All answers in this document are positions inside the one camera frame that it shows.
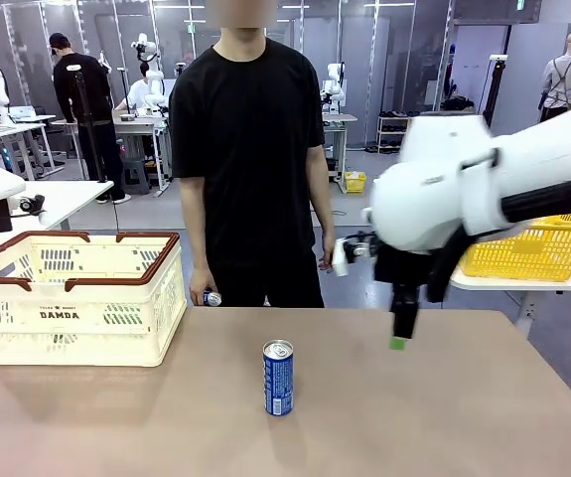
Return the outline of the person's left hand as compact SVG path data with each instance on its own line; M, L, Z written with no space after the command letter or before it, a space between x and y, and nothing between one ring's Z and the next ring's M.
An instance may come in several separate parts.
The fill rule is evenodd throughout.
M321 271L331 273L333 271L333 258L336 241L334 239L325 240L323 243L323 254L318 259L318 268Z

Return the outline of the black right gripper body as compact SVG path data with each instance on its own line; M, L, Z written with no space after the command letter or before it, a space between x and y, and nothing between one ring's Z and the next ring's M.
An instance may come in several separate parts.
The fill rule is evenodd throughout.
M392 285L406 285L418 288L427 286L427 298L434 294L430 277L435 266L435 251L410 252L381 244L377 248L373 278L375 281Z

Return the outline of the person's right hand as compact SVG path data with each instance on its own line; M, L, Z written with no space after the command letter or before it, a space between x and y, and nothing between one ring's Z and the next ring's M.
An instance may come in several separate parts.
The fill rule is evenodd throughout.
M208 268L195 267L190 282L190 296L195 306L204 306L205 294L216 291L216 285L212 273Z

